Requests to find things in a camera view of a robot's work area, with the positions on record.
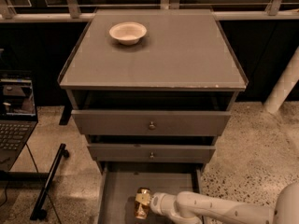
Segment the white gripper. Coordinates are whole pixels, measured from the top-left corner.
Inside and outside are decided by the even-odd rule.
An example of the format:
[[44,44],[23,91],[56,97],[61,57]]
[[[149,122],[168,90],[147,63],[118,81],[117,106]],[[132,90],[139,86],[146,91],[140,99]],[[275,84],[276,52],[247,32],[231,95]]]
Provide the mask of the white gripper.
[[137,193],[135,200],[149,205],[151,211],[157,215],[174,217],[178,213],[175,195],[163,192],[155,192],[152,196],[149,193]]

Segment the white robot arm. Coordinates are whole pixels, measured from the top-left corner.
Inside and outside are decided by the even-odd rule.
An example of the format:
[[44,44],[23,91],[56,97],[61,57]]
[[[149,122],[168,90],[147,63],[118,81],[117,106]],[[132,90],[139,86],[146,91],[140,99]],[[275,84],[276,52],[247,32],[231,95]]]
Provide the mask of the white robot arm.
[[221,224],[299,224],[298,142],[280,112],[297,82],[294,53],[264,103],[233,106],[201,177],[204,192],[139,192],[135,217],[152,212],[175,224],[203,224],[202,217]]

